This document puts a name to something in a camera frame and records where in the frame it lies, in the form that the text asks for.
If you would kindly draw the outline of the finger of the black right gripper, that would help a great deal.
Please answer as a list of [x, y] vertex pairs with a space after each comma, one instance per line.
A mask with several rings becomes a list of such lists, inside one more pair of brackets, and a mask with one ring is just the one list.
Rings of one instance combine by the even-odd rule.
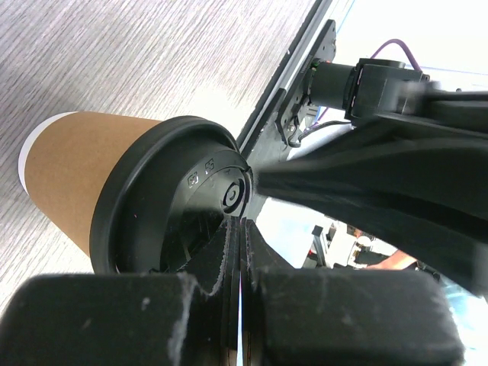
[[416, 198], [334, 183], [261, 182], [258, 192], [364, 230], [474, 294], [487, 294], [485, 220]]
[[487, 212], [487, 122], [381, 114], [294, 159], [258, 171], [260, 194], [370, 192]]

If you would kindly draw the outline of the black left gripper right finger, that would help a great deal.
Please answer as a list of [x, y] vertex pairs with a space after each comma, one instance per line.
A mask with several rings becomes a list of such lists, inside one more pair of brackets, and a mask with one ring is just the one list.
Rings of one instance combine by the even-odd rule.
[[296, 269], [239, 228], [245, 365], [459, 365], [440, 286], [416, 271]]

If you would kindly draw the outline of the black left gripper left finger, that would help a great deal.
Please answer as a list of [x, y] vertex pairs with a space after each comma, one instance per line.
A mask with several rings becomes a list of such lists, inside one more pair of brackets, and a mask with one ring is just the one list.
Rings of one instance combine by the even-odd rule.
[[175, 274], [26, 281], [1, 321], [3, 365], [234, 365], [239, 229], [224, 221]]

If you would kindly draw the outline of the black plastic cup lid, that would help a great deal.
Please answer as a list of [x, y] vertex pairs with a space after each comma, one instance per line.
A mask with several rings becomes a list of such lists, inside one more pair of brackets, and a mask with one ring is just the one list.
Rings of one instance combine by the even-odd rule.
[[209, 234], [244, 217], [252, 170], [233, 135], [196, 116], [158, 122], [111, 170], [95, 206], [89, 252], [95, 274], [175, 268], [179, 236]]

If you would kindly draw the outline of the brown paper coffee cup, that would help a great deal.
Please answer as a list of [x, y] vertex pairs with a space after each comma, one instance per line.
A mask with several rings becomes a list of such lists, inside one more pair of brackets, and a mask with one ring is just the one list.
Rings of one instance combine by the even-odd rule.
[[98, 112], [57, 114], [37, 126], [21, 148], [24, 190], [96, 268], [113, 262], [120, 199], [146, 155], [134, 143], [158, 124]]

